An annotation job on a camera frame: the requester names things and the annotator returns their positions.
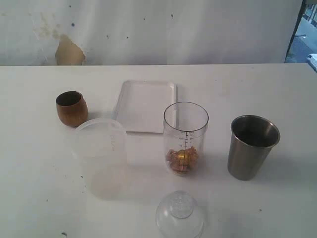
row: white table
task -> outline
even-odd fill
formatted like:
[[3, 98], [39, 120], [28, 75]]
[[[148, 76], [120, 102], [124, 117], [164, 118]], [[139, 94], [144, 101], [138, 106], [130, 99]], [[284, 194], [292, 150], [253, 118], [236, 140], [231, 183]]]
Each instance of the white table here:
[[[80, 177], [69, 148], [74, 129], [59, 121], [55, 99], [77, 90], [90, 118], [109, 116], [125, 80], [174, 82], [179, 101], [208, 111], [206, 162], [177, 177], [165, 169], [162, 135], [129, 134], [133, 193], [105, 200]], [[181, 189], [204, 209], [204, 238], [315, 237], [316, 90], [306, 64], [0, 67], [1, 237], [158, 238], [157, 205]], [[226, 168], [230, 123], [243, 114], [266, 117], [281, 133], [248, 182]]]

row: candy wrapper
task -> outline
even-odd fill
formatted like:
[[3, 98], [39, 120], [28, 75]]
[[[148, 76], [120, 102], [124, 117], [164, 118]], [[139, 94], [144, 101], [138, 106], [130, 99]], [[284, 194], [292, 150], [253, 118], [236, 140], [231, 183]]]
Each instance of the candy wrapper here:
[[186, 150], [170, 150], [166, 155], [167, 164], [177, 175], [186, 175], [193, 170], [197, 160], [198, 154], [194, 146]]

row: stainless steel cup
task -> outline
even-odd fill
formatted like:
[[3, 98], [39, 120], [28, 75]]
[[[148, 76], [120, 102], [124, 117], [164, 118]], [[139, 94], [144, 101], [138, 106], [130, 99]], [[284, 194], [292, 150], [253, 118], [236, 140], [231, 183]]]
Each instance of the stainless steel cup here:
[[237, 117], [231, 123], [228, 170], [239, 180], [252, 179], [280, 140], [277, 127], [259, 116]]

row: white wall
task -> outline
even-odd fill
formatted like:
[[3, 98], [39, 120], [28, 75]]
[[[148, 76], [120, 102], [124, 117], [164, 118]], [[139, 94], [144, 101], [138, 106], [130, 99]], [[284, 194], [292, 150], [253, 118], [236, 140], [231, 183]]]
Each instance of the white wall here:
[[61, 34], [82, 49], [83, 64], [280, 63], [300, 5], [301, 0], [1, 0], [0, 65], [55, 64]]

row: wooden cup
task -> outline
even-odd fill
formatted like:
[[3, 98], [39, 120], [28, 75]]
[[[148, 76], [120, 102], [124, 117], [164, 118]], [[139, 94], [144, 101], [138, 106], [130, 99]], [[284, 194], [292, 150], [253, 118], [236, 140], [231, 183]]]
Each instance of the wooden cup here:
[[56, 98], [57, 114], [62, 123], [77, 127], [88, 118], [88, 108], [81, 93], [69, 91]]

